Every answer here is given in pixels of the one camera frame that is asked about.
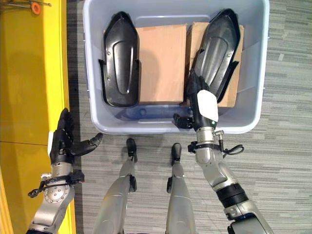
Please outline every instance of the gray plastic bin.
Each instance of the gray plastic bin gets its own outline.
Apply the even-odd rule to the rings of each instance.
[[[102,96],[98,60],[102,59],[103,32],[118,11],[130,14],[136,27],[209,22],[220,10],[231,8],[245,27],[236,105],[219,109],[218,128],[228,134],[250,131],[261,112],[268,43],[268,0],[86,0],[83,7],[86,69],[91,118],[108,134],[180,133],[173,113],[189,115],[187,107],[147,105],[130,109],[108,106]]]

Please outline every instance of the cardboard box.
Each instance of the cardboard box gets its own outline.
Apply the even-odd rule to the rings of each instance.
[[[140,38],[140,104],[183,102],[186,25],[136,29]]]
[[[205,30],[209,23],[206,22],[194,22],[192,27],[187,33],[187,49],[186,49],[186,76],[185,83],[187,83],[187,78],[189,74],[189,70],[192,67],[193,60],[196,56],[197,51],[200,48],[202,38],[204,36]],[[240,42],[238,48],[236,50],[234,61],[241,61],[242,49],[243,49],[243,37],[244,37],[244,27],[242,25],[239,26],[240,30]],[[230,84],[228,89],[222,99],[222,101],[218,104],[219,107],[234,107],[236,101],[238,80],[239,80],[239,69],[240,63],[236,67],[235,71],[230,80]]]

